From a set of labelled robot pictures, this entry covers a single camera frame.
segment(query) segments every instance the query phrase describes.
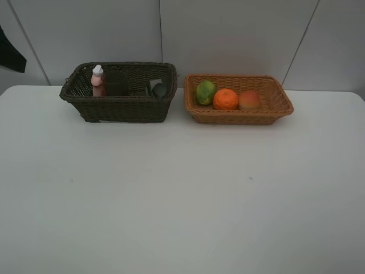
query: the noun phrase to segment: dark brown wicker basket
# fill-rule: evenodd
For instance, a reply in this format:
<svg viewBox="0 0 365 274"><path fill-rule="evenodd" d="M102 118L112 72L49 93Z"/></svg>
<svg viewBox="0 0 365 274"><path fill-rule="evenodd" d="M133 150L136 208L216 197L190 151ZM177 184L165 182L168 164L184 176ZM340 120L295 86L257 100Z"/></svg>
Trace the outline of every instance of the dark brown wicker basket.
<svg viewBox="0 0 365 274"><path fill-rule="evenodd" d="M125 75L128 96L93 97L92 69L101 65L104 72L121 71ZM152 79L167 85L161 101L146 97L145 88ZM71 103L86 122L158 123L165 121L177 88L174 65L167 63L85 63L78 66L61 89L60 97Z"/></svg>

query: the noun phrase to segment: pink bottle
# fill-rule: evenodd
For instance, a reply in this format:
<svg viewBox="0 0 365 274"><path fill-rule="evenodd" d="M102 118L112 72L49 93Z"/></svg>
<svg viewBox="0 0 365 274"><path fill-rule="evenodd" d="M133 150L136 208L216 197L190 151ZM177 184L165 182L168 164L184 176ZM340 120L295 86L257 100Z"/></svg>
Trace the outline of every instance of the pink bottle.
<svg viewBox="0 0 365 274"><path fill-rule="evenodd" d="M92 70L91 84L92 84L92 96L105 96L105 88L103 83L103 69L101 65L97 65Z"/></svg>

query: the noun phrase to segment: peach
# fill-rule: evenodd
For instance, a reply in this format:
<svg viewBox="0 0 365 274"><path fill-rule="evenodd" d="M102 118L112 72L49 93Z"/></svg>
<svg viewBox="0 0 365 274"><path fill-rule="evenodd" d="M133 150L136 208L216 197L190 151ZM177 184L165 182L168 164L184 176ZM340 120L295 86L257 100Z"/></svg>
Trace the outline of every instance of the peach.
<svg viewBox="0 0 365 274"><path fill-rule="evenodd" d="M238 97L240 110L255 110L261 106L260 96L254 90L246 90Z"/></svg>

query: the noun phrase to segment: wicker basket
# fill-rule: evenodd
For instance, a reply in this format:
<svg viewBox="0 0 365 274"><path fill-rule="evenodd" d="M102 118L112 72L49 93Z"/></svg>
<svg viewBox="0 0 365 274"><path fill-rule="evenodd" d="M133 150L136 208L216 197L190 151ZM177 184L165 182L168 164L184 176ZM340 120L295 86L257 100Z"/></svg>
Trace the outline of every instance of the wicker basket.
<svg viewBox="0 0 365 274"><path fill-rule="evenodd" d="M92 69L101 65L105 73L121 71L125 75L128 96L93 97ZM145 88L152 79L162 79L167 94L161 101L147 97ZM66 80L60 97L71 103L86 122L158 123L165 121L170 102L177 88L174 65L167 63L85 63Z"/></svg>
<svg viewBox="0 0 365 274"><path fill-rule="evenodd" d="M229 88L238 94L256 90L262 106L250 111L214 110L212 105L201 106L196 102L196 88L204 80L213 82L218 89ZM294 111L282 86L270 76L190 74L185 78L184 101L193 119L204 124L272 124Z"/></svg>

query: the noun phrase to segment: white cap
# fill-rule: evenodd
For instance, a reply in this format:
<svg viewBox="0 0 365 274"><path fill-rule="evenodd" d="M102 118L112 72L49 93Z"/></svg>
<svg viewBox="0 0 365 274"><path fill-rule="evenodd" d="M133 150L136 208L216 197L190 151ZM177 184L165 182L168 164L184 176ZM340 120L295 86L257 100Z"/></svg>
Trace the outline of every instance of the white cap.
<svg viewBox="0 0 365 274"><path fill-rule="evenodd" d="M95 76L102 76L104 73L104 70L102 69L101 65L97 65L96 67L94 67L94 69L92 70L92 73Z"/></svg>

